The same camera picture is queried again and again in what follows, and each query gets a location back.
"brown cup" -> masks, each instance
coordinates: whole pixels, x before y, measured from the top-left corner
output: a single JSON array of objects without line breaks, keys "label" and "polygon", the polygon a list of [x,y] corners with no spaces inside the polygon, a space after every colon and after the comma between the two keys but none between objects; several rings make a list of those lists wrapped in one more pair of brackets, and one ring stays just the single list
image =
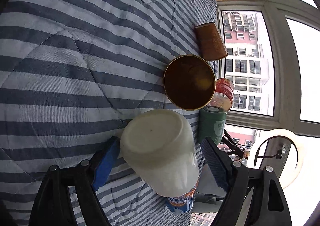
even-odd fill
[{"label": "brown cup", "polygon": [[206,106],[214,94],[216,78],[211,66],[199,56],[173,59],[163,76],[169,100],[179,108],[194,111]]},{"label": "brown cup", "polygon": [[206,61],[216,61],[228,55],[223,38],[214,22],[196,27],[202,58]]}]

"gray fabric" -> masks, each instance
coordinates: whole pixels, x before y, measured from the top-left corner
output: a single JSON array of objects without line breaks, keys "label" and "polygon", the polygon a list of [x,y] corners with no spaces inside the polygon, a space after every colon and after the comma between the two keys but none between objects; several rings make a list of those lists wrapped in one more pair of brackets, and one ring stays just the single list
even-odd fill
[{"label": "gray fabric", "polygon": [[[28,224],[50,165],[91,158],[140,113],[173,109],[196,134],[198,111],[170,103],[162,75],[173,58],[199,54],[194,27],[215,18],[216,0],[9,1],[0,15],[0,199],[17,224]],[[122,158],[97,196],[112,225],[190,221],[190,213],[173,215]]]}]

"silver screw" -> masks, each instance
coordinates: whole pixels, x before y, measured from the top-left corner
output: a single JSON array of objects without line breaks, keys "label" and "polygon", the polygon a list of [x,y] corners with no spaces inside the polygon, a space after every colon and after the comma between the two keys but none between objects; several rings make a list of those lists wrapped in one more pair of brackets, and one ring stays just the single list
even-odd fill
[{"label": "silver screw", "polygon": [[87,166],[87,165],[89,165],[89,163],[90,163],[90,161],[88,159],[85,159],[85,160],[81,161],[81,165],[82,166]]},{"label": "silver screw", "polygon": [[57,170],[58,166],[57,165],[52,165],[49,167],[50,171]]},{"label": "silver screw", "polygon": [[271,166],[267,165],[267,166],[266,166],[266,170],[267,170],[268,172],[272,172],[272,171],[273,171],[273,168],[272,168]]},{"label": "silver screw", "polygon": [[239,162],[239,161],[233,161],[233,165],[234,165],[235,167],[241,167],[241,162]]}]

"green can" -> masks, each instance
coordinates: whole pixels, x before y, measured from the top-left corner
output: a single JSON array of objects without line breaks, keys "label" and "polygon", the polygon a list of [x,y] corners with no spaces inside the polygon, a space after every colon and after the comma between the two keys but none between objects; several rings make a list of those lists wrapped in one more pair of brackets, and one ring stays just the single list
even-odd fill
[{"label": "green can", "polygon": [[198,141],[201,142],[206,137],[211,137],[214,143],[218,145],[223,136],[226,118],[226,111],[220,107],[205,106],[200,109]]}]

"blue gripper pad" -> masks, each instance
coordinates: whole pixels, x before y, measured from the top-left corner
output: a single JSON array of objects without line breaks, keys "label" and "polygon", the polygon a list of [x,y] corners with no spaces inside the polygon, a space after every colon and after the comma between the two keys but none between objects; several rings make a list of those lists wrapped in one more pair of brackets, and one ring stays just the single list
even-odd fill
[{"label": "blue gripper pad", "polygon": [[108,149],[108,151],[106,151],[105,155],[103,156],[95,170],[94,179],[92,182],[92,188],[94,191],[97,191],[99,187],[105,185],[111,172],[111,169],[113,168],[113,165],[119,156],[119,153],[120,141],[115,140]]},{"label": "blue gripper pad", "polygon": [[203,141],[201,141],[200,146],[202,154],[204,155],[204,158],[207,161],[207,164],[211,170],[214,179],[217,182],[217,185],[221,187],[225,192],[228,192],[229,184],[227,181],[227,170],[217,153],[212,149],[213,146],[209,144],[208,140],[211,139],[205,138]]}]

